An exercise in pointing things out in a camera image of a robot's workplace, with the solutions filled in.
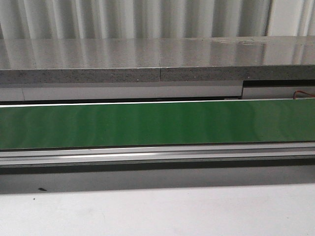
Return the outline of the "grey stone countertop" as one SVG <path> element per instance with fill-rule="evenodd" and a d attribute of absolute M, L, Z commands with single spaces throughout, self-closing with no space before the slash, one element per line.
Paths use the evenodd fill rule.
<path fill-rule="evenodd" d="M 3 85 L 314 78 L 312 36 L 0 42 Z"/>

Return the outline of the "green conveyor belt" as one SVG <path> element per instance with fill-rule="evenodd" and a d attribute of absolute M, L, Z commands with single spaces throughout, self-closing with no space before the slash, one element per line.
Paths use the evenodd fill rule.
<path fill-rule="evenodd" d="M 0 148 L 305 142 L 313 99 L 2 106 Z"/>

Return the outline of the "white curtain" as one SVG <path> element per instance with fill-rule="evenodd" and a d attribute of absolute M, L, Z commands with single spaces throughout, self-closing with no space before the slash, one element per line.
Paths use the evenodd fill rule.
<path fill-rule="evenodd" d="M 2 39 L 265 36 L 269 0 L 3 0 Z"/>

